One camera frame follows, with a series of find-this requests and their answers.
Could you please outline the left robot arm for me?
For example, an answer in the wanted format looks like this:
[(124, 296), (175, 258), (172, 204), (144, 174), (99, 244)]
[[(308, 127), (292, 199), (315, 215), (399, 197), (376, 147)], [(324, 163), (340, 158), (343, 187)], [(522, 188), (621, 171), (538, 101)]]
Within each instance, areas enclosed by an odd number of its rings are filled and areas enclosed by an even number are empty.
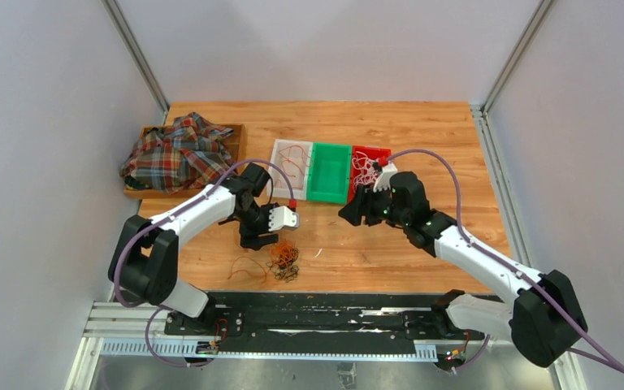
[(207, 292), (179, 277), (180, 250), (213, 224), (237, 221), (241, 244), (254, 250), (277, 242), (280, 230), (298, 228), (295, 197), (286, 206), (256, 202), (273, 166), (257, 158), (237, 162), (198, 195), (169, 211), (150, 219), (128, 218), (108, 270), (117, 301), (127, 308), (146, 303), (177, 311), (185, 315), (185, 325), (194, 334), (210, 334), (216, 313), (207, 308), (211, 304)]

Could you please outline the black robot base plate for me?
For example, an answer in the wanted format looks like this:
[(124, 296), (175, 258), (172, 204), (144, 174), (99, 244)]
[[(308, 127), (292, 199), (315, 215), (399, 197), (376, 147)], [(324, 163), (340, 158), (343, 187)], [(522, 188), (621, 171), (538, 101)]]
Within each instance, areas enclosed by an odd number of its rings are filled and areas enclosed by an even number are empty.
[(438, 361), (483, 333), (448, 327), (434, 294), (213, 292), (197, 318), (140, 307), (141, 351), (161, 356)]

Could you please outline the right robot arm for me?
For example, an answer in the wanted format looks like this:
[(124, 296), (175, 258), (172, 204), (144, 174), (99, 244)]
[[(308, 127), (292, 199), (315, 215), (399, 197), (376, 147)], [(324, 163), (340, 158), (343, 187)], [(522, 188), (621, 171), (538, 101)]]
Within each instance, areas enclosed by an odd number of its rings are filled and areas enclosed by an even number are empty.
[(359, 187), (338, 215), (353, 226), (386, 223), (414, 247), (450, 262), (488, 286), (498, 301), (452, 291), (431, 319), (434, 332), (451, 339), (472, 330), (512, 343), (529, 362), (547, 367), (571, 349), (588, 326), (570, 279), (521, 265), (459, 227), (430, 206), (413, 172), (399, 172), (376, 191)]

